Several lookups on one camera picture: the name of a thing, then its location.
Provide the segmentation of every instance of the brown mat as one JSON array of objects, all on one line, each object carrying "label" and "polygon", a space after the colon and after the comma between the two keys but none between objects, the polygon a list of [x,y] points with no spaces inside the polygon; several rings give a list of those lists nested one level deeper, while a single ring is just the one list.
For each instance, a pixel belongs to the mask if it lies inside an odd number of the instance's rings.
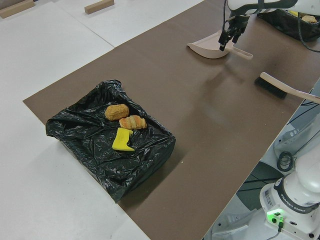
[{"label": "brown mat", "polygon": [[168,162],[120,202],[152,240],[200,240],[301,103],[255,86],[262,71],[302,91],[320,76],[319,54],[255,17],[236,45],[252,61],[186,47],[221,27],[223,2],[201,2],[24,101],[45,123],[117,79],[175,135]]}]

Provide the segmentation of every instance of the black plastic bag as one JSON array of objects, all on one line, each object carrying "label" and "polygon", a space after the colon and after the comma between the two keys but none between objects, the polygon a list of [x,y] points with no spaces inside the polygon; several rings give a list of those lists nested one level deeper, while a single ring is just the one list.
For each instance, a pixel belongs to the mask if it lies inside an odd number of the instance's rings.
[{"label": "black plastic bag", "polygon": [[[291,13],[277,9],[275,11],[259,13],[259,18],[265,20],[284,34],[300,41],[298,31],[298,17]],[[301,35],[305,42],[311,42],[320,37],[319,16],[315,16],[317,23],[310,23],[301,20]]]},{"label": "black plastic bag", "polygon": [[[109,121],[109,105],[126,104],[130,115],[144,118],[147,128],[134,130],[128,145],[135,151],[112,149],[119,121]],[[46,134],[60,140],[98,183],[118,202],[170,157],[176,138],[134,103],[117,80],[103,81],[74,105],[46,123]]]}]

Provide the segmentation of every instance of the dustpan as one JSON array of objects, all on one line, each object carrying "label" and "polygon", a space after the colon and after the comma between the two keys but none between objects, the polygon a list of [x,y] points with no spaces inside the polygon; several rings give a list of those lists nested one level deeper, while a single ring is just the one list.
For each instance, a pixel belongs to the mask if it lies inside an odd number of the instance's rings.
[{"label": "dustpan", "polygon": [[207,36],[199,41],[188,43],[187,46],[190,47],[197,54],[208,59],[218,59],[227,55],[230,52],[247,60],[251,60],[253,58],[253,55],[251,53],[248,53],[239,48],[236,48],[232,41],[229,41],[226,44],[224,51],[221,51],[219,49],[220,48],[219,38],[221,33],[222,33],[222,30],[219,30],[216,33],[210,36]]}]

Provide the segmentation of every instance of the black bristles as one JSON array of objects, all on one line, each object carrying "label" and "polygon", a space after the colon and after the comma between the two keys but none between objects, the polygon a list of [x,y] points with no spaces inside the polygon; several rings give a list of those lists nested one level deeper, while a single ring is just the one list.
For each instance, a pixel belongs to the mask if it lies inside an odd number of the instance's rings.
[{"label": "black bristles", "polygon": [[262,87],[263,89],[267,90],[268,92],[272,93],[273,95],[277,96],[280,99],[284,99],[287,96],[287,93],[285,91],[282,91],[276,86],[273,86],[271,83],[267,82],[261,77],[258,77],[254,81],[254,84]]}]

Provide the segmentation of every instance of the yellow boot-shaped object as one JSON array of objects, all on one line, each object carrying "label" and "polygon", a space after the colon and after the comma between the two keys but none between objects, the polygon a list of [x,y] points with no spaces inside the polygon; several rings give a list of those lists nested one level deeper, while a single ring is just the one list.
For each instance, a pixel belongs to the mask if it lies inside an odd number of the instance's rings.
[{"label": "yellow boot-shaped object", "polygon": [[133,148],[127,146],[127,143],[129,141],[129,136],[133,133],[134,132],[132,130],[119,127],[116,132],[116,136],[113,141],[112,148],[114,150],[119,150],[119,151],[134,151]]}]

